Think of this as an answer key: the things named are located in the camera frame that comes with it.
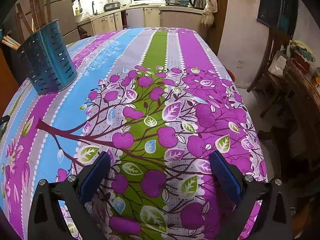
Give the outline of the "wooden chair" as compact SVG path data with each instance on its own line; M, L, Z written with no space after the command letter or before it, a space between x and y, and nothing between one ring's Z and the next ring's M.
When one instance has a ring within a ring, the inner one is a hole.
M274 25L269 29L267 45L258 72L248 87L247 92L254 89L261 90L265 94L272 89L272 96L266 107L260 114L263 118L271 107L280 102L286 92L287 84L283 78L283 69L288 59L286 51L291 37Z

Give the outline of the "silver rice cooker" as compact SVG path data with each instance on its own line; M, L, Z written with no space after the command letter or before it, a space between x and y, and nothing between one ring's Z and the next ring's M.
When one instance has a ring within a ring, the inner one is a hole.
M110 10L116 10L121 7L120 2L111 2L111 3L106 3L104 5L104 12L110 11Z

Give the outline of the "dark wooden side table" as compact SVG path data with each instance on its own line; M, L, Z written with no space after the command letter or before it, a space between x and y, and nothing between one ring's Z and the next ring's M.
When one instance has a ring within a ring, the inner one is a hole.
M295 59L287 60L283 76L292 94L290 102L302 130L310 168L315 170L319 168L319 94L296 63Z

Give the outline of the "blue perforated utensil holder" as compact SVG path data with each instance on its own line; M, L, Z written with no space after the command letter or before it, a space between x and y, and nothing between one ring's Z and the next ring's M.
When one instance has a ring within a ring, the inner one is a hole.
M30 35L17 54L38 95L59 92L77 77L58 20Z

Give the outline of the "floral striped tablecloth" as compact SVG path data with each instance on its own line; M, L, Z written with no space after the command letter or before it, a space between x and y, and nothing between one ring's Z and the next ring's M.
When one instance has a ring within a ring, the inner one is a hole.
M111 167L87 204L108 239L213 239L232 203L213 177L220 151L266 180L252 119L227 70L200 35L136 28L68 48L78 72L40 96L25 80L1 132L1 209L21 239L41 179L78 174L101 152Z

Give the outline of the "dark window with curtain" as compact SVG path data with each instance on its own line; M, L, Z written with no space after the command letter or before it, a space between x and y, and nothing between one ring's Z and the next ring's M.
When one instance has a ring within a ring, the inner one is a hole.
M292 36L298 16L298 0L260 0L257 21Z

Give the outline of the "bronze three-door refrigerator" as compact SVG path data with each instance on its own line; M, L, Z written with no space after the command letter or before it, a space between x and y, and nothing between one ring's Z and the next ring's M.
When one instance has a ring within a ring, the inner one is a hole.
M73 14L72 0L50 0L50 2L52 20L58 19L61 35L65 44L68 45L80 40L80 35ZM5 17L2 23L2 29L3 33L9 32L10 37L21 43L16 25L16 14L18 13L18 9L16 7L17 3L20 3L32 31L36 30L29 0L17 0L15 5L10 9L9 13ZM43 13L46 18L46 23L49 23L47 16L47 0L43 0L43 5Z

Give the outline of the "steel electric kettle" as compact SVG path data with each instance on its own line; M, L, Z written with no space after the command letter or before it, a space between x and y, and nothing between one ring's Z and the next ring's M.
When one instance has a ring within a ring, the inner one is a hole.
M193 8L203 10L206 6L207 0L189 0L189 3Z

